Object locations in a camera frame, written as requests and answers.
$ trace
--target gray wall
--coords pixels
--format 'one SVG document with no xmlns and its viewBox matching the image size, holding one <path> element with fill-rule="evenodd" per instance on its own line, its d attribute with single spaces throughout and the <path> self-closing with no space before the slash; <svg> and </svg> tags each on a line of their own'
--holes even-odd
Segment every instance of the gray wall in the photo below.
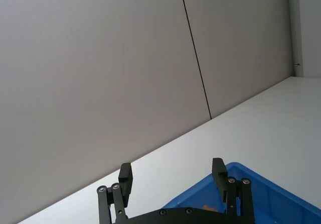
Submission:
<svg viewBox="0 0 321 224">
<path fill-rule="evenodd" d="M 299 0 L 303 76 L 321 77 L 321 0 Z"/>
<path fill-rule="evenodd" d="M 287 0 L 186 0 L 213 116 L 290 75 Z M 210 119 L 182 0 L 0 0 L 0 223 Z"/>
<path fill-rule="evenodd" d="M 288 0 L 185 0 L 215 117 L 292 74 Z"/>
</svg>

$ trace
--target screw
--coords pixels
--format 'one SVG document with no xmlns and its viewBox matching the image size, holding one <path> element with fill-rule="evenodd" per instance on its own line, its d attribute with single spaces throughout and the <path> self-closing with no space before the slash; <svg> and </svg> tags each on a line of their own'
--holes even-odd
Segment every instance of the screw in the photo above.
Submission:
<svg viewBox="0 0 321 224">
<path fill-rule="evenodd" d="M 229 178 L 229 182 L 230 183 L 235 183 L 235 179 L 234 178 Z"/>
<path fill-rule="evenodd" d="M 164 209 L 160 210 L 160 211 L 159 211 L 159 214 L 160 214 L 160 215 L 166 215 L 166 210 L 164 210 Z"/>
<path fill-rule="evenodd" d="M 250 183 L 250 180 L 248 180 L 248 179 L 243 179 L 243 183 L 244 183 L 244 184 L 249 184 L 249 183 Z"/>
<path fill-rule="evenodd" d="M 104 190 L 105 190 L 105 187 L 100 187 L 100 188 L 98 189 L 99 192 L 103 192 Z"/>
<path fill-rule="evenodd" d="M 117 190 L 119 188 L 119 185 L 118 184 L 115 184 L 113 187 L 112 187 L 114 190 Z"/>
</svg>

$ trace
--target white tabletop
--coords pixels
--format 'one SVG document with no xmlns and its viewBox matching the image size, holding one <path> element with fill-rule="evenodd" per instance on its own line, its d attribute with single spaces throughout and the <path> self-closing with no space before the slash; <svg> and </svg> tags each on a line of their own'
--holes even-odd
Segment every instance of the white tabletop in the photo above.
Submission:
<svg viewBox="0 0 321 224">
<path fill-rule="evenodd" d="M 211 173 L 213 157 L 240 162 L 321 208 L 321 79 L 291 77 L 132 163 L 126 214 L 161 208 Z M 96 188 L 118 171 L 21 224 L 98 224 Z"/>
</svg>

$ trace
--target black linkage arm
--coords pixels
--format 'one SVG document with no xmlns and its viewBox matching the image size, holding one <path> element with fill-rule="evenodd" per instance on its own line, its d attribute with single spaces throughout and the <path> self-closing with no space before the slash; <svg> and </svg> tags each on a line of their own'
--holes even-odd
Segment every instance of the black linkage arm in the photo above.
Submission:
<svg viewBox="0 0 321 224">
<path fill-rule="evenodd" d="M 214 158 L 212 176 L 222 201 L 226 203 L 224 213 L 197 208 L 168 208 L 155 210 L 140 216 L 128 218 L 125 208 L 132 187 L 130 163 L 121 165 L 118 182 L 111 187 L 100 186 L 97 189 L 99 205 L 99 223 L 112 224 L 110 205 L 114 204 L 116 224 L 255 224 L 251 181 L 228 177 L 228 172 L 221 158 Z M 240 198 L 240 215 L 237 214 L 236 198 Z"/>
</svg>

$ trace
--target blue container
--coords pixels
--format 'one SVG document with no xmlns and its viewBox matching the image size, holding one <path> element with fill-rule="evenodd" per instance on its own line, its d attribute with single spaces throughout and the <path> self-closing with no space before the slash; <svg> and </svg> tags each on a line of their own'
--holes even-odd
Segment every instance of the blue container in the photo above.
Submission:
<svg viewBox="0 0 321 224">
<path fill-rule="evenodd" d="M 226 168 L 229 176 L 252 181 L 256 224 L 321 224 L 321 210 L 315 206 L 239 163 L 227 164 Z M 219 212 L 225 210 L 212 175 L 174 198 L 164 208 L 202 208 L 203 205 L 216 208 Z"/>
</svg>

